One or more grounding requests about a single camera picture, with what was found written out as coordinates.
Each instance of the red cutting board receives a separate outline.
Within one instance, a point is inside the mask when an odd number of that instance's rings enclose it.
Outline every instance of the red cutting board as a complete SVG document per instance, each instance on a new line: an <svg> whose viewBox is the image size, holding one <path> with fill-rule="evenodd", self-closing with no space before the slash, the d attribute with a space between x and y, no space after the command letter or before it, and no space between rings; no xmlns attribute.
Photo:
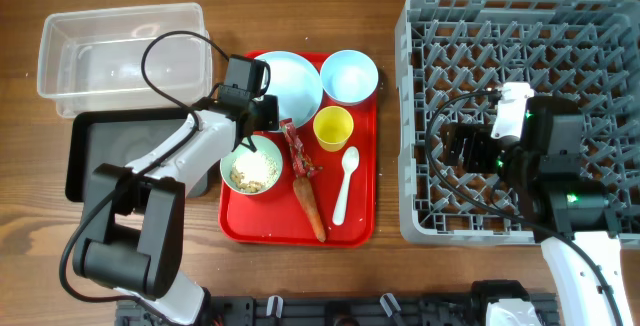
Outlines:
<svg viewBox="0 0 640 326"><path fill-rule="evenodd" d="M266 51L254 51L257 57ZM298 53L320 71L329 54ZM336 105L324 95L320 109ZM376 209L376 130L377 92L356 106L343 106L355 123L347 144L338 152L324 151L313 133L313 119L298 129L300 140L313 163L323 170L311 179L327 240L319 242L311 229L298 199L293 193L295 174L291 166L289 146L281 133L260 133L271 139L282 153L284 168L273 188L264 194L245 196L232 191L225 183L220 194L218 221L222 231L232 240L281 245L357 247L373 234ZM358 148L360 164L351 177L347 214L344 223L332 223L338 193L342 184L342 155L350 146Z"/></svg>

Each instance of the white spoon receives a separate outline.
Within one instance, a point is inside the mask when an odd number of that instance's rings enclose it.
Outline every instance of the white spoon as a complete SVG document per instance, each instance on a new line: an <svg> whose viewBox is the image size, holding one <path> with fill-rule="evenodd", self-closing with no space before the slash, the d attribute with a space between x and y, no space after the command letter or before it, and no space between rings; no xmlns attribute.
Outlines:
<svg viewBox="0 0 640 326"><path fill-rule="evenodd" d="M338 194L336 208L333 210L333 223L336 226L344 223L344 217L347 213L347 198L349 197L349 181L351 181L351 174L358 168L359 163L360 153L358 153L358 149L355 146L349 147L344 156L342 156L344 179L342 180L342 187L340 187L340 194Z"/></svg>

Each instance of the wood surface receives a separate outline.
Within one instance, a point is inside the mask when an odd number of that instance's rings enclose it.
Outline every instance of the wood surface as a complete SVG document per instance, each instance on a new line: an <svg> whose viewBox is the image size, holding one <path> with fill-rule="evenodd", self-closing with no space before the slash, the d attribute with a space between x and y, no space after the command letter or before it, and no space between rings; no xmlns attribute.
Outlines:
<svg viewBox="0 0 640 326"><path fill-rule="evenodd" d="M354 250L242 245L217 222L220 180L189 200L182 269L214 295L419 294L466 291L471 282L507 278L554 291L539 247L424 247L399 232L398 95L395 23L405 0L0 0L0 324L112 325L113 304L72 299L57 277L60 253L81 204L66 200L71 121L36 92L45 18L57 12L197 2L212 38L228 52L358 49L382 71L379 91L376 230ZM218 77L224 66L216 64ZM640 252L622 254L633 315L640 320ZM82 292L107 290L71 276Z"/></svg>

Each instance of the carrot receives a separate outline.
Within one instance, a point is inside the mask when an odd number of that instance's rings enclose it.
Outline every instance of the carrot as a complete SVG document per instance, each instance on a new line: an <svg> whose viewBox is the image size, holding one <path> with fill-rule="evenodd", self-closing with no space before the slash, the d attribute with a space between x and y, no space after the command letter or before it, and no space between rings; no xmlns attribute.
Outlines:
<svg viewBox="0 0 640 326"><path fill-rule="evenodd" d="M302 209L307 214L316 238L318 241L324 242L327 239L327 235L324 232L324 226L322 225L322 219L316 207L316 199L313 197L313 189L311 188L309 179L305 176L296 178L295 181L293 181L293 192L295 192L300 206L302 206Z"/></svg>

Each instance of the gray dish rack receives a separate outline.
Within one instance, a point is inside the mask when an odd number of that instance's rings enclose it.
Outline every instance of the gray dish rack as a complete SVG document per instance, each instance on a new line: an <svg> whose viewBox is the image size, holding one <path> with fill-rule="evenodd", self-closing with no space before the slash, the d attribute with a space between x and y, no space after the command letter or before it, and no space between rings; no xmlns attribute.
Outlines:
<svg viewBox="0 0 640 326"><path fill-rule="evenodd" d="M602 181L621 206L621 240L640 248L640 2L638 0L406 0L395 28L401 110L400 229L412 243L533 244L531 231L487 215L440 186L425 157L426 126L460 94L507 81L578 102L585 113L582 175ZM462 101L436 126L493 123L486 99ZM440 157L439 135L431 140ZM446 167L449 180L485 202L496 175ZM518 214L517 196L497 192Z"/></svg>

